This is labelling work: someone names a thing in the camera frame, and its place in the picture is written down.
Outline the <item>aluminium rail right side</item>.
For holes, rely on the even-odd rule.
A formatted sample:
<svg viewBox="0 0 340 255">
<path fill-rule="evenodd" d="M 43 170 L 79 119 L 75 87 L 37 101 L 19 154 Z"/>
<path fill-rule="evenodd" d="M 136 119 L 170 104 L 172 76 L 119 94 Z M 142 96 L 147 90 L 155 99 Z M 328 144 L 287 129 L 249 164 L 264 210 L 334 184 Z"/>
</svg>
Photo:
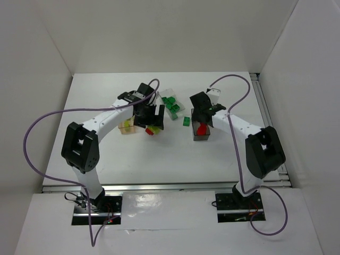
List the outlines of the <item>aluminium rail right side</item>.
<svg viewBox="0 0 340 255">
<path fill-rule="evenodd" d="M 264 97 L 264 93 L 259 81 L 259 73 L 250 73 L 250 79 L 253 85 L 254 93 L 256 94 L 256 98 L 259 104 L 259 108 L 261 111 L 261 116 L 263 119 L 263 122 L 265 126 L 273 126 L 273 122 L 270 117 L 269 109 Z M 277 170 L 278 175 L 279 175 L 279 181 L 284 182 L 284 181 L 290 181 L 287 169 L 285 164 L 279 167 Z"/>
</svg>

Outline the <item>grey transparent container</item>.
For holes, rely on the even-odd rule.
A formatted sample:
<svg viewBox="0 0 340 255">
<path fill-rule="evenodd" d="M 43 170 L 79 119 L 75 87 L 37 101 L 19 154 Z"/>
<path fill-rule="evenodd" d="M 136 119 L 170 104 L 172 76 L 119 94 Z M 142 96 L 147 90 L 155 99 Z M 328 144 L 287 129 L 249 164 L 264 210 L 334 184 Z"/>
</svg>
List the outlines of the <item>grey transparent container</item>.
<svg viewBox="0 0 340 255">
<path fill-rule="evenodd" d="M 210 137 L 210 128 L 205 123 L 192 122 L 193 141 L 207 141 Z"/>
</svg>

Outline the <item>aluminium rail front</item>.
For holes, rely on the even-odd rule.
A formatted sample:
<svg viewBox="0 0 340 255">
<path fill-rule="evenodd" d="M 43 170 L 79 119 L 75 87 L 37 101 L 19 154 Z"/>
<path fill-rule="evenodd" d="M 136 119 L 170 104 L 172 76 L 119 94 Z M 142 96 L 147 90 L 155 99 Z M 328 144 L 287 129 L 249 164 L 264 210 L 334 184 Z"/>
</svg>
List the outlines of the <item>aluminium rail front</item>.
<svg viewBox="0 0 340 255">
<path fill-rule="evenodd" d="M 193 191 L 231 189 L 235 183 L 184 183 L 184 184 L 140 184 L 140 185 L 104 185 L 106 192 L 152 192 L 152 191 Z M 79 186 L 44 186 L 42 193 L 79 192 Z"/>
</svg>

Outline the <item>small dark green lego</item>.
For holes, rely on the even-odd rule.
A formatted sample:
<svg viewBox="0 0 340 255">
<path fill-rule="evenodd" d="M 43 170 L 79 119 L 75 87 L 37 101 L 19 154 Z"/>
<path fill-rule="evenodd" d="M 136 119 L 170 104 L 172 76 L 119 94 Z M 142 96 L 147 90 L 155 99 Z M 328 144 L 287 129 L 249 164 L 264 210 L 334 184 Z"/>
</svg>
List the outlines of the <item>small dark green lego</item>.
<svg viewBox="0 0 340 255">
<path fill-rule="evenodd" d="M 174 97 L 167 98 L 169 104 L 173 104 L 176 102 L 176 99 Z"/>
</svg>

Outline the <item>green sloped lego brick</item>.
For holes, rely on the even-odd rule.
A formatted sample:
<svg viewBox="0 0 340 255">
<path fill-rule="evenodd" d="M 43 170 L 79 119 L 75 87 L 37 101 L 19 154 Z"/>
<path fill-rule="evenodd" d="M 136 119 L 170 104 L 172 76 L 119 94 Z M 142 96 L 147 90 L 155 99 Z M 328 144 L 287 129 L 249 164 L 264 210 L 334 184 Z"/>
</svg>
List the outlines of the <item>green sloped lego brick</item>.
<svg viewBox="0 0 340 255">
<path fill-rule="evenodd" d="M 184 119 L 183 119 L 183 126 L 190 126 L 190 118 L 185 116 Z"/>
</svg>

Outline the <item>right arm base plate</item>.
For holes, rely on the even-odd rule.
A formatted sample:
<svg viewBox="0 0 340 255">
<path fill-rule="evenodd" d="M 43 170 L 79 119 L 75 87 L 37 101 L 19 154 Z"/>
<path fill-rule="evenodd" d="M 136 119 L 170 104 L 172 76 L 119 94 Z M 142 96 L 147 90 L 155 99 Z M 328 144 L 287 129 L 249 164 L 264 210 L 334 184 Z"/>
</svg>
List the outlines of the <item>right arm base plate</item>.
<svg viewBox="0 0 340 255">
<path fill-rule="evenodd" d="M 219 223 L 249 222 L 252 216 L 254 217 L 253 221 L 266 220 L 259 192 L 241 203 L 237 203 L 231 193 L 216 193 L 215 200 L 211 205 L 217 210 Z"/>
</svg>

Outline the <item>lime lego on stack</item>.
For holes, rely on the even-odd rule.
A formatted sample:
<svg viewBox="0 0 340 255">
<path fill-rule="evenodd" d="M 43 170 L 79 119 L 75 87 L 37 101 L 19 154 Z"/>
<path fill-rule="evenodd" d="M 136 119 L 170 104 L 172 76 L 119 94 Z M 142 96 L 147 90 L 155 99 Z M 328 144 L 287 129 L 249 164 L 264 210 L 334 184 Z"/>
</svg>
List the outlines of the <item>lime lego on stack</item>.
<svg viewBox="0 0 340 255">
<path fill-rule="evenodd" d="M 149 126 L 148 129 L 153 133 L 153 134 L 158 134 L 161 129 L 156 127 L 156 126 Z"/>
</svg>

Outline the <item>orange transparent container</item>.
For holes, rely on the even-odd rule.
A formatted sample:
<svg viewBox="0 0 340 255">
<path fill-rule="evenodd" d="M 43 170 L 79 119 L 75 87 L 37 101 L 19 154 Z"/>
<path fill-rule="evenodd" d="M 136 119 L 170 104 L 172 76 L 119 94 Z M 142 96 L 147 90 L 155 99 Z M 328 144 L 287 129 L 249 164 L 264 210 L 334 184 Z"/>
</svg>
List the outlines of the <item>orange transparent container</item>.
<svg viewBox="0 0 340 255">
<path fill-rule="evenodd" d="M 135 133 L 134 116 L 121 122 L 118 125 L 118 129 L 120 133 L 123 135 L 134 134 Z"/>
</svg>

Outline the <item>aluminium rail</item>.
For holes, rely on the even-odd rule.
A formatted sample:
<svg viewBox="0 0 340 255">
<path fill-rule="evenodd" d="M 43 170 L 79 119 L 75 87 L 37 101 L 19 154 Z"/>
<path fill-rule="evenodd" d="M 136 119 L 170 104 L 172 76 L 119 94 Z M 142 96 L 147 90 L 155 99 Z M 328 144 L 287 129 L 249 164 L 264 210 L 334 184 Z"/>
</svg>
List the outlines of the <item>aluminium rail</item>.
<svg viewBox="0 0 340 255">
<path fill-rule="evenodd" d="M 256 94 L 256 98 L 259 104 L 259 108 L 261 111 L 261 116 L 263 119 L 263 122 L 265 126 L 273 126 L 273 122 L 270 117 L 269 109 L 264 97 L 264 93 L 259 81 L 259 73 L 250 73 L 250 79 L 253 85 L 254 93 Z M 287 169 L 285 164 L 279 167 L 277 170 L 278 175 L 279 175 L 279 181 L 284 182 L 284 181 L 290 181 Z"/>
<path fill-rule="evenodd" d="M 104 185 L 106 192 L 152 192 L 152 191 L 193 191 L 231 189 L 235 183 L 184 183 L 184 184 L 140 184 L 140 185 Z M 42 193 L 79 192 L 79 186 L 44 186 Z"/>
</svg>

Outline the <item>red legos in grey bin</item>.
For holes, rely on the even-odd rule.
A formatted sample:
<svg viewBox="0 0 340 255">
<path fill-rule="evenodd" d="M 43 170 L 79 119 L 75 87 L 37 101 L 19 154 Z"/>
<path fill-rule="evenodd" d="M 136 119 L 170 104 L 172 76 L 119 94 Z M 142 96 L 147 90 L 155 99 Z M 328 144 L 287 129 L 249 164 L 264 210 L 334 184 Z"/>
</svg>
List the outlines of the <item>red legos in grey bin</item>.
<svg viewBox="0 0 340 255">
<path fill-rule="evenodd" d="M 203 136 L 207 134 L 208 125 L 205 123 L 200 123 L 199 127 L 197 128 L 197 135 Z"/>
</svg>

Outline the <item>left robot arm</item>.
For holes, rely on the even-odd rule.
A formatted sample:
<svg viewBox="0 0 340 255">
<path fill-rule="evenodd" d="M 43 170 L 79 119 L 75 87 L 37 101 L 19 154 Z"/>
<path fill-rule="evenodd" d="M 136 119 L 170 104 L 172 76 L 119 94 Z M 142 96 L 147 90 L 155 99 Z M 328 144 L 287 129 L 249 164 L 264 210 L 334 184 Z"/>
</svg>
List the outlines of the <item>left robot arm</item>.
<svg viewBox="0 0 340 255">
<path fill-rule="evenodd" d="M 133 125 L 164 129 L 165 106 L 157 106 L 156 90 L 141 83 L 137 90 L 120 94 L 104 111 L 81 124 L 72 122 L 66 129 L 61 155 L 72 167 L 78 182 L 83 186 L 81 194 L 95 207 L 100 207 L 105 197 L 96 166 L 99 163 L 99 144 L 102 139 L 124 121 L 133 118 Z"/>
</svg>

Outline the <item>green flat long lego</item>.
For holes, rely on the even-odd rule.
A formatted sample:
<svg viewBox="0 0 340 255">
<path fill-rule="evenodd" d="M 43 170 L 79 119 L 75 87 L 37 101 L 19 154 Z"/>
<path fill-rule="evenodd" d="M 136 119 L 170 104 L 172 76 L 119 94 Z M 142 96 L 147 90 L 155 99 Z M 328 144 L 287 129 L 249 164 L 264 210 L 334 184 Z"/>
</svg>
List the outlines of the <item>green flat long lego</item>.
<svg viewBox="0 0 340 255">
<path fill-rule="evenodd" d="M 178 104 L 167 104 L 166 108 L 171 114 L 176 114 L 180 110 L 180 106 Z"/>
</svg>

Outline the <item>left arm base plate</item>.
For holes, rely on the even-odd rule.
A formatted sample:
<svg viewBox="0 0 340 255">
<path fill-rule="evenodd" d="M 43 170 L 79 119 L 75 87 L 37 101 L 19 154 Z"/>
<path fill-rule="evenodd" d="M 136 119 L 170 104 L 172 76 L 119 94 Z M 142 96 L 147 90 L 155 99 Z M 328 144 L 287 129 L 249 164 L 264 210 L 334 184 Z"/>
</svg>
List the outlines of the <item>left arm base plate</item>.
<svg viewBox="0 0 340 255">
<path fill-rule="evenodd" d="M 74 203 L 72 226 L 88 225 L 88 203 L 81 194 L 66 192 L 64 199 Z M 102 225 L 104 222 L 107 225 L 121 224 L 123 196 L 121 194 L 107 195 L 103 198 L 98 207 L 91 205 L 91 222 L 93 225 Z"/>
</svg>

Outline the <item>red curved lego brick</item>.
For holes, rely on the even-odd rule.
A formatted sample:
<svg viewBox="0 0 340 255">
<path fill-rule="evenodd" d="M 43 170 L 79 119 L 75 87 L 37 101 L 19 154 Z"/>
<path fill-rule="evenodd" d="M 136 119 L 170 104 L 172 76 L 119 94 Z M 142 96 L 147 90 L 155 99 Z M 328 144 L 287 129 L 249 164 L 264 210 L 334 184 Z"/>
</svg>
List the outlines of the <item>red curved lego brick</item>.
<svg viewBox="0 0 340 255">
<path fill-rule="evenodd" d="M 148 135 L 153 135 L 154 133 L 152 132 L 152 130 L 150 130 L 149 128 L 146 128 L 145 129 L 145 132 L 148 134 Z"/>
</svg>

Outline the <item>clear transparent container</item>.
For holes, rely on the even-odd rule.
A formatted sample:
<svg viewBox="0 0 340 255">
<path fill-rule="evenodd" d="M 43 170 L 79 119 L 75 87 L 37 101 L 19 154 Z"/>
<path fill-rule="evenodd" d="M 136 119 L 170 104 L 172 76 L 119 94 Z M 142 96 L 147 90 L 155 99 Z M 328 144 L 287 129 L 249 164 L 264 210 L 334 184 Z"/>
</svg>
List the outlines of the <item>clear transparent container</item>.
<svg viewBox="0 0 340 255">
<path fill-rule="evenodd" d="M 172 121 L 184 116 L 185 106 L 178 100 L 173 89 L 159 92 L 158 98 Z"/>
</svg>

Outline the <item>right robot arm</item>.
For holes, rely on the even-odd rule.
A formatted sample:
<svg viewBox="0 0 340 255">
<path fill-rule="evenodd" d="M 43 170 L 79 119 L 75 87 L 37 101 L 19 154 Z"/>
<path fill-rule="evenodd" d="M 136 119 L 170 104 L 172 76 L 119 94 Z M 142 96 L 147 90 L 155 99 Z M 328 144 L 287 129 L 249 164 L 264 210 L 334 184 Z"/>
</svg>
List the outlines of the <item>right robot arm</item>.
<svg viewBox="0 0 340 255">
<path fill-rule="evenodd" d="M 253 125 L 211 99 L 203 91 L 190 97 L 192 119 L 232 136 L 240 177 L 233 193 L 247 198 L 260 188 L 270 172 L 286 162 L 281 141 L 272 126 Z"/>
</svg>

